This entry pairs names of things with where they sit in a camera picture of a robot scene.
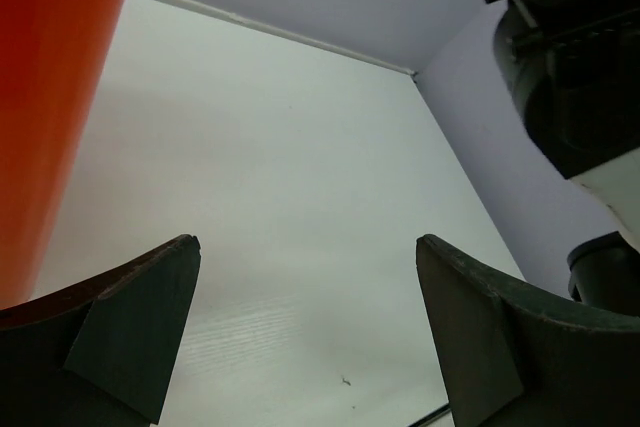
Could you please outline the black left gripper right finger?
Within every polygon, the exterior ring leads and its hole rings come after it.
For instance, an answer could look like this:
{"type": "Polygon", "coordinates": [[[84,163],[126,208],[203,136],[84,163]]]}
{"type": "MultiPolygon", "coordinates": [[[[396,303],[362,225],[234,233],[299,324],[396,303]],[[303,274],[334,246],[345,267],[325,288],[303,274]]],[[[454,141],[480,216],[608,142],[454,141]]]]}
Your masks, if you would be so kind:
{"type": "Polygon", "coordinates": [[[458,426],[635,426],[639,254],[610,233],[569,255],[561,297],[434,235],[416,267],[458,426]]]}

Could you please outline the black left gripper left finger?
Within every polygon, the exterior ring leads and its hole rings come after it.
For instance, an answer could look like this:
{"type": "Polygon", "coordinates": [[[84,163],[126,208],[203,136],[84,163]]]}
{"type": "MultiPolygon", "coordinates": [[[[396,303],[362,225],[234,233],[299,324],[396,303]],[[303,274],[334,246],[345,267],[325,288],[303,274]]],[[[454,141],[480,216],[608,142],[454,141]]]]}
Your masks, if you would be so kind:
{"type": "Polygon", "coordinates": [[[2,425],[158,424],[200,265],[198,239],[183,234],[2,310],[2,425]]]}

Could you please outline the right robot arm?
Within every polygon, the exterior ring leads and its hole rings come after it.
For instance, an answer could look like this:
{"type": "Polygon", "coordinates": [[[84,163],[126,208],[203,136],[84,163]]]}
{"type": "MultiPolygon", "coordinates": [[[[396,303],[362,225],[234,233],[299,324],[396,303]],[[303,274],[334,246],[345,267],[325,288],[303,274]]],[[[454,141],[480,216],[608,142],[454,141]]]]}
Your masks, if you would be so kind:
{"type": "Polygon", "coordinates": [[[504,2],[493,52],[524,129],[615,232],[568,257],[580,303],[639,312],[639,0],[504,2]]]}

